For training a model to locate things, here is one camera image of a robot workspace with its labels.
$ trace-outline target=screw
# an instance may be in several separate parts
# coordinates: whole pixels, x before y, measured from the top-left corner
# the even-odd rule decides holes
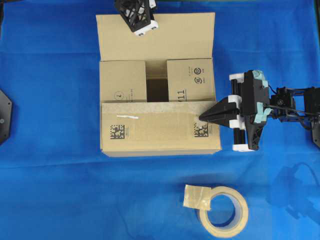
[[[278,102],[277,102],[277,104],[278,104],[279,106],[282,106],[282,105],[284,104],[284,101],[283,101],[282,99],[279,99]]]

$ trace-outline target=blue tablecloth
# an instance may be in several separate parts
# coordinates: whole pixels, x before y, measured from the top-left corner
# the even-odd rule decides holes
[[[320,87],[313,0],[159,2],[157,12],[216,12],[218,100],[231,92],[229,74],[250,69],[273,88]],[[0,146],[0,239],[213,239],[182,207],[185,184],[228,186],[246,198],[249,220],[233,239],[319,239],[320,150],[298,123],[269,120],[257,152],[232,152],[225,127],[214,155],[100,152],[95,15],[111,13],[113,0],[5,5],[0,89],[14,106]]]

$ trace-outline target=printed label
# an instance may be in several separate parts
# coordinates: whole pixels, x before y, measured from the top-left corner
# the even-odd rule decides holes
[[[208,123],[206,125],[203,125],[201,127],[198,126],[198,124],[193,125],[193,131],[194,131],[194,137],[195,138],[207,138],[209,137],[209,128]]]
[[[124,97],[125,97],[125,95],[124,95],[124,93],[122,92],[122,91],[116,91],[115,93],[114,93],[114,99],[115,100],[122,100],[122,99],[124,99]]]
[[[202,83],[203,83],[201,77],[195,77],[195,78],[194,78],[194,82],[195,82],[196,84],[202,84]]]
[[[125,139],[125,125],[111,125],[110,139]]]
[[[200,74],[204,74],[204,73],[205,73],[205,70],[203,68],[192,67],[192,66],[188,67],[188,75],[189,76],[200,75]]]
[[[187,101],[187,89],[177,91],[177,99],[179,102],[185,102]]]

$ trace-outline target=open cardboard box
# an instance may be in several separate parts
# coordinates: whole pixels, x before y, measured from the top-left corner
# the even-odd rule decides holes
[[[96,19],[102,152],[128,157],[219,151],[219,126],[198,119],[216,101],[215,14],[155,14],[159,28],[141,37],[120,15]]]

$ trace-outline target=black hexagonal object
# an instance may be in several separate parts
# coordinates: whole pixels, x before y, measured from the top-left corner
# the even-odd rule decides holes
[[[10,136],[11,100],[0,90],[0,145]]]

